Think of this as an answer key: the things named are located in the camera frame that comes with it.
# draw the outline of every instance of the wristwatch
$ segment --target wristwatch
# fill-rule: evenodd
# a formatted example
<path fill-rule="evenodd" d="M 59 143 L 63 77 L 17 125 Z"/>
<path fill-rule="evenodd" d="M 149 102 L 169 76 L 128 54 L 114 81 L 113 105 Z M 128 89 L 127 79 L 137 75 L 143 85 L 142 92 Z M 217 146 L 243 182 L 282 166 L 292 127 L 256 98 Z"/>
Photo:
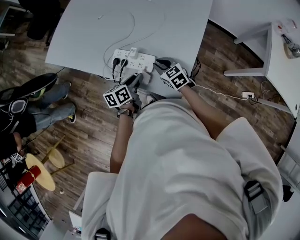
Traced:
<path fill-rule="evenodd" d="M 120 115 L 121 115 L 121 114 L 125 114 L 125 115 L 127 115 L 127 116 L 133 118 L 133 113 L 132 113 L 132 111 L 130 111 L 130 110 L 128 110 L 128 109 L 120 109 L 120 110 L 118 110 L 117 117 L 120 118 Z"/>

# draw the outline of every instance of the person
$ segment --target person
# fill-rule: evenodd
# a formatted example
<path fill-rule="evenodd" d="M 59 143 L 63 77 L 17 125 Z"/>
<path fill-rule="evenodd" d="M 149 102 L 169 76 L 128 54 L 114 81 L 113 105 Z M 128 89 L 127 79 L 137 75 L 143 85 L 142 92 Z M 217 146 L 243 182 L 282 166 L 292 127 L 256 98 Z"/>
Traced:
<path fill-rule="evenodd" d="M 69 118 L 71 123 L 75 123 L 76 113 L 73 103 L 49 108 L 52 103 L 60 99 L 66 99 L 70 87 L 70 82 L 56 84 L 37 101 L 29 101 L 25 112 L 13 118 L 14 121 L 11 126 L 15 125 L 16 127 L 8 127 L 11 122 L 10 119 L 1 123 L 0 159 L 6 159 L 19 152 L 22 148 L 22 138 L 28 137 L 32 133 L 45 129 L 65 118 Z M 4 115 L 7 114 L 6 111 L 0 110 L 0 119 L 5 119 Z"/>
<path fill-rule="evenodd" d="M 180 92 L 185 100 L 155 101 L 134 122 L 131 104 L 118 111 L 110 173 L 88 177 L 83 240 L 256 239 L 266 227 L 258 232 L 244 211 L 248 179 L 269 197 L 257 213 L 274 219 L 280 174 L 248 121 L 230 122 L 187 85 Z"/>

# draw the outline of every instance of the shoe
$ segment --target shoe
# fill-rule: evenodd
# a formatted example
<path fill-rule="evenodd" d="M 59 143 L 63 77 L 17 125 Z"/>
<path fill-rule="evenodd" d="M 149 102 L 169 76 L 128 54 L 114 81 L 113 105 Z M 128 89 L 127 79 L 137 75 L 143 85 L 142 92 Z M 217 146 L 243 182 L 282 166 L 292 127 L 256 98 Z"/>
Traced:
<path fill-rule="evenodd" d="M 147 104 L 150 104 L 150 103 L 156 102 L 157 99 L 155 97 L 153 97 L 151 94 L 147 94 L 146 101 L 147 101 Z"/>
<path fill-rule="evenodd" d="M 68 97 L 68 94 L 66 94 L 66 96 L 62 97 L 61 99 L 66 99 L 67 97 Z"/>
<path fill-rule="evenodd" d="M 68 116 L 69 120 L 71 123 L 76 122 L 76 113 L 74 112 L 71 116 Z"/>

